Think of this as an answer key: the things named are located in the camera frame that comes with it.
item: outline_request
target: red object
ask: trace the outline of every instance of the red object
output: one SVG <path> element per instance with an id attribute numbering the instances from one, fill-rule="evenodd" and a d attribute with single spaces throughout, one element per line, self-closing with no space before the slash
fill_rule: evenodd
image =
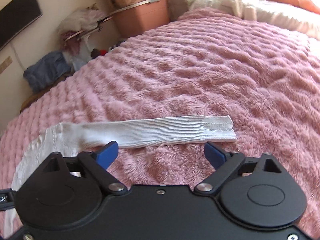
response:
<path id="1" fill-rule="evenodd" d="M 104 56 L 104 55 L 106 55 L 108 52 L 105 50 L 105 49 L 101 49 L 100 50 L 100 55 L 101 56 Z"/>

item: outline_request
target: white cloth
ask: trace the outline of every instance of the white cloth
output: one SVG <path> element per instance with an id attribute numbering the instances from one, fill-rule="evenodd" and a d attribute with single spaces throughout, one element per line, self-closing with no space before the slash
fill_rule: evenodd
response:
<path id="1" fill-rule="evenodd" d="M 219 0 L 219 1 L 221 2 L 221 5 L 232 8 L 234 16 L 237 16 L 245 20 L 257 19 L 256 11 L 249 8 L 252 8 L 251 5 L 258 3 L 259 0 Z"/>
<path id="2" fill-rule="evenodd" d="M 101 10 L 77 9 L 65 18 L 58 26 L 58 33 L 69 31 L 90 31 L 98 27 L 98 21 L 104 19 L 106 14 Z"/>
<path id="3" fill-rule="evenodd" d="M 233 122 L 227 116 L 182 116 L 158 119 L 97 122 L 87 124 L 59 123 L 32 141 L 16 167 L 11 188 L 18 190 L 35 169 L 52 152 L 64 157 L 116 141 L 121 148 L 173 145 L 184 143 L 236 140 Z M 15 210 L 5 214 L 4 236 L 13 233 Z"/>
<path id="4" fill-rule="evenodd" d="M 267 0 L 259 0 L 258 3 L 251 6 L 256 10 L 258 22 L 268 23 L 289 31 L 298 31 L 320 41 L 320 15 L 290 4 Z M 235 16 L 233 8 L 223 5 L 221 0 L 195 0 L 189 10 L 203 7 L 215 8 Z"/>

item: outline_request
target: white wall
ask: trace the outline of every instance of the white wall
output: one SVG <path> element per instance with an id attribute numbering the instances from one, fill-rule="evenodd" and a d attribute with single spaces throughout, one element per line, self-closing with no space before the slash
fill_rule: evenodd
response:
<path id="1" fill-rule="evenodd" d="M 0 9 L 11 0 L 0 0 Z M 105 10 L 105 0 L 38 0 L 43 16 L 18 34 L 12 45 L 22 63 L 22 68 L 15 58 L 10 45 L 0 51 L 0 63 L 9 55 L 13 63 L 0 74 L 0 130 L 20 110 L 21 104 L 31 95 L 22 78 L 23 69 L 36 63 L 41 57 L 52 50 L 59 49 L 59 37 L 56 28 L 71 12 L 79 7 L 88 7 L 97 3 Z M 103 31 L 90 38 L 91 44 L 99 49 L 107 49 L 119 38 L 112 21 L 104 23 Z"/>

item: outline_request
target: blue gripper pad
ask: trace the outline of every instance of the blue gripper pad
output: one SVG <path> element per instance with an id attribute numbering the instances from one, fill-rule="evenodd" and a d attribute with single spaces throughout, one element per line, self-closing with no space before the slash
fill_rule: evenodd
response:
<path id="1" fill-rule="evenodd" d="M 117 142 L 112 141 L 96 152 L 96 162 L 106 170 L 118 157 L 118 152 L 119 146 Z"/>
<path id="2" fill-rule="evenodd" d="M 227 161 L 225 154 L 209 143 L 204 145 L 204 156 L 216 170 Z"/>

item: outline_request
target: folded clothes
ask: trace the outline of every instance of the folded clothes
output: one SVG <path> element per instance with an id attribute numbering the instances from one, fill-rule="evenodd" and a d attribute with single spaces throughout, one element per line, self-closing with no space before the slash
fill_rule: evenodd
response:
<path id="1" fill-rule="evenodd" d="M 28 67 L 24 71 L 23 77 L 28 81 L 33 93 L 36 94 L 70 71 L 71 67 L 67 64 L 62 52 L 53 51 L 36 64 Z"/>

